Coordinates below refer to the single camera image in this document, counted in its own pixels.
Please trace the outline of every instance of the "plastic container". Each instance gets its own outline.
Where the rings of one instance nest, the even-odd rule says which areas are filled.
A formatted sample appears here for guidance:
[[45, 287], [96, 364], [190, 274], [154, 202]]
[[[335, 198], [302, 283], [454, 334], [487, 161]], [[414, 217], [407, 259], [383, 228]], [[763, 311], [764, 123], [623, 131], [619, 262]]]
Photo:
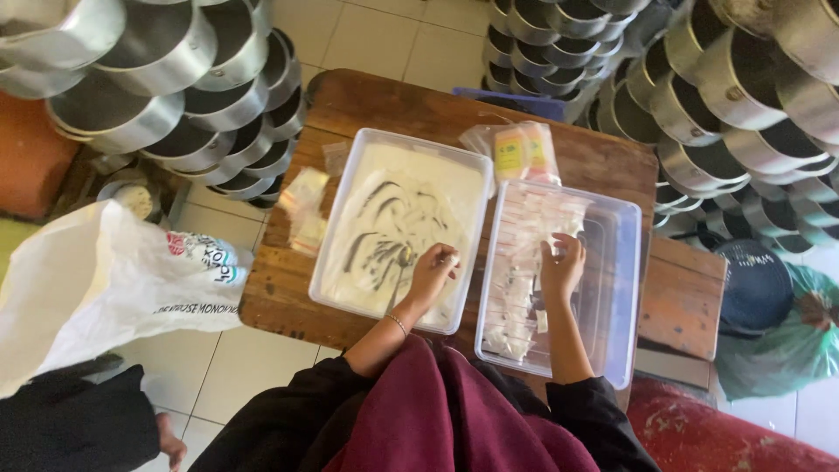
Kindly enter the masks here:
[[568, 187], [538, 182], [511, 180], [501, 184], [492, 222], [475, 333], [475, 354], [493, 364], [531, 374], [553, 377], [550, 369], [548, 333], [534, 333], [535, 342], [521, 362], [487, 352], [483, 331], [487, 317], [492, 267], [496, 258], [498, 230], [505, 198], [511, 187], [528, 191], [550, 190], [593, 203], [586, 210], [583, 230], [577, 238], [586, 248], [586, 267], [571, 298], [594, 375], [603, 375], [618, 390], [629, 384], [635, 348], [635, 320], [638, 310], [638, 271], [641, 254], [641, 209], [638, 205]]
[[537, 117], [548, 118], [561, 122], [565, 117], [565, 102], [547, 97], [525, 97], [522, 95], [508, 95], [506, 93], [478, 90], [476, 88], [455, 87], [452, 95], [471, 98], [481, 102], [510, 108], [520, 112], [530, 113]]
[[[336, 231], [341, 222], [341, 216], [345, 211], [347, 201], [351, 198], [351, 189], [354, 182], [354, 177], [358, 171], [359, 165], [362, 163], [364, 151], [370, 144], [390, 144], [403, 149], [409, 149], [423, 154], [431, 155], [443, 160], [449, 160], [458, 165], [473, 169], [480, 175], [481, 190], [480, 197], [473, 200], [475, 203], [474, 210], [469, 210], [469, 214], [473, 215], [473, 230], [469, 233], [471, 237], [471, 245], [468, 251], [461, 250], [461, 269], [457, 277], [457, 285], [454, 287], [450, 295], [446, 298], [446, 311], [450, 313], [449, 322], [446, 326], [431, 325], [427, 323], [417, 323], [415, 326], [425, 331], [433, 333], [453, 334], [460, 327], [461, 316], [463, 314], [463, 307], [466, 305], [466, 293], [469, 289], [469, 280], [472, 278], [472, 269], [475, 265], [475, 258], [477, 255], [477, 248], [481, 240], [481, 231], [483, 229], [484, 214], [487, 211], [487, 199], [492, 185], [492, 161], [486, 156], [476, 154], [463, 149], [453, 148], [443, 144], [426, 141], [424, 139], [417, 139], [402, 134], [389, 133], [386, 131], [379, 131], [377, 129], [363, 128], [356, 134], [355, 140], [352, 142], [349, 157], [347, 158], [347, 166], [344, 168], [341, 182], [338, 185], [335, 201], [332, 203], [332, 210], [330, 213], [329, 223], [326, 227], [326, 235], [323, 243], [320, 246], [320, 253], [318, 254], [317, 262], [315, 263], [315, 272], [312, 275], [311, 283], [309, 284], [309, 297], [318, 303], [327, 305], [329, 307], [339, 308], [347, 312], [357, 313], [367, 317], [381, 318], [384, 316], [383, 310], [374, 312], [356, 307], [344, 302], [338, 302], [332, 297], [324, 293], [324, 275], [327, 266], [330, 264], [330, 252], [332, 251], [333, 239], [342, 238], [346, 240], [347, 236], [336, 236]], [[441, 176], [440, 180], [444, 181], [445, 176]], [[446, 188], [456, 186], [456, 182], [449, 186], [438, 186], [438, 191], [446, 193]]]

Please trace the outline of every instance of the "spoon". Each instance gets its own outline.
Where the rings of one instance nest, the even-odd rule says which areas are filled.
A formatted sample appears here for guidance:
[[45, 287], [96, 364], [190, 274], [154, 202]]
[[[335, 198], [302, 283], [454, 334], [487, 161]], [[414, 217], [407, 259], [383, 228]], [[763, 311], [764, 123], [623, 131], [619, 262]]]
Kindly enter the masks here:
[[405, 270], [405, 267], [408, 267], [411, 264], [411, 248], [403, 246], [402, 249], [399, 251], [399, 255], [396, 256], [396, 264], [399, 265], [399, 278], [396, 279], [396, 286], [393, 288], [393, 295], [390, 296], [390, 302], [388, 302], [388, 308], [384, 311], [384, 314], [388, 314], [393, 310], [393, 305], [396, 303], [396, 292], [399, 291], [399, 282], [402, 281], [402, 272]]

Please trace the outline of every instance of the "clear plastic container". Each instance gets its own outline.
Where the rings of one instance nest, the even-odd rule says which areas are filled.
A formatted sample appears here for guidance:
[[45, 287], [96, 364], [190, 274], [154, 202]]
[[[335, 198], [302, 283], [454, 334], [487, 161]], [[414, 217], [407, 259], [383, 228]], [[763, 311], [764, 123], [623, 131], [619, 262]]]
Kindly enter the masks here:
[[[434, 325], [423, 323], [416, 324], [419, 329], [431, 331], [433, 333], [453, 334], [460, 327], [461, 316], [463, 314], [463, 307], [466, 305], [466, 293], [469, 289], [469, 280], [472, 278], [472, 269], [475, 265], [475, 258], [477, 255], [477, 248], [481, 241], [481, 231], [483, 229], [484, 214], [487, 211], [487, 199], [492, 185], [492, 161], [486, 156], [479, 155], [463, 149], [453, 148], [439, 143], [434, 143], [424, 139], [417, 139], [402, 134], [389, 133], [386, 131], [379, 131], [377, 129], [363, 128], [358, 131], [352, 143], [349, 157], [347, 158], [347, 166], [344, 169], [341, 182], [338, 185], [338, 190], [335, 195], [335, 201], [332, 203], [332, 210], [330, 213], [329, 223], [326, 227], [326, 235], [323, 243], [320, 246], [320, 253], [318, 254], [317, 262], [315, 263], [315, 272], [312, 275], [311, 283], [309, 284], [309, 297], [318, 303], [324, 305], [340, 308], [347, 312], [357, 313], [367, 317], [381, 318], [384, 316], [384, 310], [373, 311], [352, 305], [351, 303], [341, 302], [332, 297], [327, 290], [325, 283], [325, 273], [329, 266], [333, 266], [335, 261], [331, 260], [331, 253], [340, 250], [341, 247], [352, 244], [348, 240], [346, 234], [337, 234], [338, 228], [341, 226], [341, 219], [349, 212], [347, 204], [352, 204], [352, 190], [357, 184], [356, 173], [359, 172], [359, 167], [365, 156], [365, 150], [372, 144], [388, 144], [397, 146], [400, 149], [420, 152], [424, 155], [431, 156], [436, 159], [443, 159], [447, 161], [446, 165], [454, 164], [455, 167], [446, 167], [451, 170], [450, 175], [435, 175], [432, 168], [433, 161], [426, 161], [422, 171], [425, 172], [426, 178], [433, 179], [432, 183], [441, 193], [446, 194], [446, 198], [450, 202], [454, 201], [458, 204], [457, 211], [463, 212], [466, 216], [459, 218], [458, 221], [465, 228], [466, 236], [470, 238], [469, 247], [467, 249], [458, 248], [461, 251], [461, 268], [458, 270], [458, 277], [456, 285], [449, 292], [448, 297], [444, 300], [446, 314], [448, 315], [447, 324]], [[398, 164], [394, 159], [393, 168], [388, 170], [403, 171], [403, 169], [396, 167]], [[417, 169], [404, 170], [407, 172], [413, 171], [411, 174], [417, 175], [418, 179], [423, 179]], [[469, 182], [473, 185], [468, 188], [463, 185], [458, 185], [461, 180], [457, 180], [456, 176], [463, 176], [466, 172], [469, 176]]]
[[[531, 374], [552, 377], [548, 333], [536, 333], [533, 346], [518, 362], [484, 349], [484, 329], [493, 277], [493, 263], [498, 251], [498, 232], [509, 190], [559, 192], [592, 201], [586, 210], [583, 230], [577, 234], [586, 248], [586, 266], [580, 285], [571, 298], [571, 306], [580, 327], [594, 375], [603, 375], [616, 389], [628, 386], [635, 349], [635, 320], [638, 310], [638, 271], [641, 254], [641, 209], [638, 205], [587, 191], [557, 187], [530, 181], [505, 181], [498, 192], [498, 204], [492, 222], [487, 253], [487, 268], [481, 293], [475, 333], [475, 353], [480, 359]], [[528, 322], [535, 322], [531, 310]]]

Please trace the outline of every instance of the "black sleeve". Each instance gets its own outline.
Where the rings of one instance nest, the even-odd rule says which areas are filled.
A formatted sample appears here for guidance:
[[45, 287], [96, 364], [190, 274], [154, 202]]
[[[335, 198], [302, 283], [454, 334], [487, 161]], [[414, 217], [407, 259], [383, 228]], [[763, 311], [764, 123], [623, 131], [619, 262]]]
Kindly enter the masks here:
[[580, 439], [605, 472], [661, 472], [618, 408], [615, 390], [603, 377], [545, 387], [554, 422]]
[[373, 383], [343, 357], [301, 370], [289, 386], [266, 390], [239, 410], [190, 472], [297, 470], [332, 413]]

